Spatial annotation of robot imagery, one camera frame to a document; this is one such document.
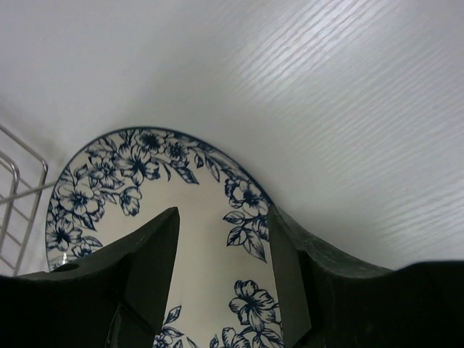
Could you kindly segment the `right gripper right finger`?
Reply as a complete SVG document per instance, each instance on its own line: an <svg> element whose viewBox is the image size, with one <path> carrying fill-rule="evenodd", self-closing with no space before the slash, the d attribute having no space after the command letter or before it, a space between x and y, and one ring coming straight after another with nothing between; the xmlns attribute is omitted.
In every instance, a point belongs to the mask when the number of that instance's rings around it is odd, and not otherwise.
<svg viewBox="0 0 464 348"><path fill-rule="evenodd" d="M341 251L281 208L268 210L286 347L461 347L463 263L390 270Z"/></svg>

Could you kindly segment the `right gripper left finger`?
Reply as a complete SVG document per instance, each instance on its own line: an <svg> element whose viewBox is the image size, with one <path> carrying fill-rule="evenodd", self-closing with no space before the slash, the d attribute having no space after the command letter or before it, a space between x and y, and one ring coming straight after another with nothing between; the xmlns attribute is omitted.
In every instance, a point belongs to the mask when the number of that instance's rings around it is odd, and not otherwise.
<svg viewBox="0 0 464 348"><path fill-rule="evenodd" d="M1 278L3 347L150 347L161 331L178 246L171 207L51 272Z"/></svg>

